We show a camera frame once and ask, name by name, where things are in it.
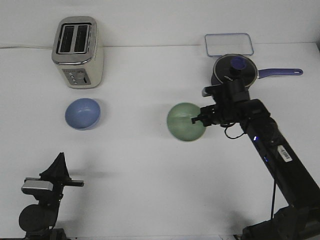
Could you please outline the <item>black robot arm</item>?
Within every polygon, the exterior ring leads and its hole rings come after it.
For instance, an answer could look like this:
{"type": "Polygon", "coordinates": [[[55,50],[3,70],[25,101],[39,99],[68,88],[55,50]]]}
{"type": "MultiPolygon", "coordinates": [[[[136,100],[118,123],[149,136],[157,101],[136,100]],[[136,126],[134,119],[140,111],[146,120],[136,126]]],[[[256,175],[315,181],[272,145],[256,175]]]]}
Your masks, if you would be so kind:
{"type": "Polygon", "coordinates": [[[39,177],[27,177],[21,187],[25,195],[38,201],[25,207],[18,219],[25,231],[25,240],[67,240],[63,228],[55,228],[64,187],[83,187],[82,180],[73,180],[68,172],[65,154],[60,152],[39,177]]]}
{"type": "Polygon", "coordinates": [[[215,104],[200,108],[192,122],[204,127],[238,123],[248,135],[288,203],[268,221],[247,226],[240,240],[307,240],[320,236],[320,188],[259,99],[251,99],[242,80],[207,86],[202,96],[215,104]]]}

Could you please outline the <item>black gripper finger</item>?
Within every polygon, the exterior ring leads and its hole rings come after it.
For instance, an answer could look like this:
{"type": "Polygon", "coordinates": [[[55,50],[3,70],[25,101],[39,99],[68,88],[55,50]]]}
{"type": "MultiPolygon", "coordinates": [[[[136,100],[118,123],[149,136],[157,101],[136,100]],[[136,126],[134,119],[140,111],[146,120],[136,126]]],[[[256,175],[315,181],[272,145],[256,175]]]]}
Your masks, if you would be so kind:
{"type": "Polygon", "coordinates": [[[64,179],[64,153],[60,152],[49,168],[39,176],[45,181],[62,181],[64,179]]]}
{"type": "Polygon", "coordinates": [[[197,117],[193,117],[193,118],[191,119],[191,122],[192,122],[193,124],[195,124],[196,122],[201,122],[202,124],[205,124],[205,123],[206,123],[206,117],[203,116],[203,115],[199,115],[199,116],[197,116],[197,117]]]}
{"type": "Polygon", "coordinates": [[[66,165],[66,159],[65,159],[65,154],[62,153],[62,168],[63,168],[63,181],[64,182],[70,182],[72,179],[69,175],[69,172],[68,172],[68,168],[67,168],[67,165],[66,165]]]}

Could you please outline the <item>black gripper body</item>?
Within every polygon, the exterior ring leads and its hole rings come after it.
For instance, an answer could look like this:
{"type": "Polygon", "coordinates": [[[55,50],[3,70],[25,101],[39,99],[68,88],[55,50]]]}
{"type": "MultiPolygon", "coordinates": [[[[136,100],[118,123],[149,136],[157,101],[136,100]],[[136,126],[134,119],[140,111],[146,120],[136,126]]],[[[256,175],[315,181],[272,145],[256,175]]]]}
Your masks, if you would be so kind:
{"type": "Polygon", "coordinates": [[[223,83],[207,86],[207,92],[215,104],[202,107],[200,114],[206,117],[205,127],[227,125],[237,121],[236,104],[247,100],[247,89],[241,83],[223,83]]]}
{"type": "Polygon", "coordinates": [[[41,180],[40,178],[35,178],[35,177],[26,177],[24,180],[24,183],[27,180],[36,180],[36,181],[48,181],[53,184],[53,190],[48,191],[48,192],[43,192],[43,193],[36,193],[32,196],[36,200],[51,200],[51,199],[62,199],[63,197],[63,189],[64,187],[83,187],[84,186],[84,181],[83,180],[71,180],[71,181],[59,181],[59,180],[41,180]]]}

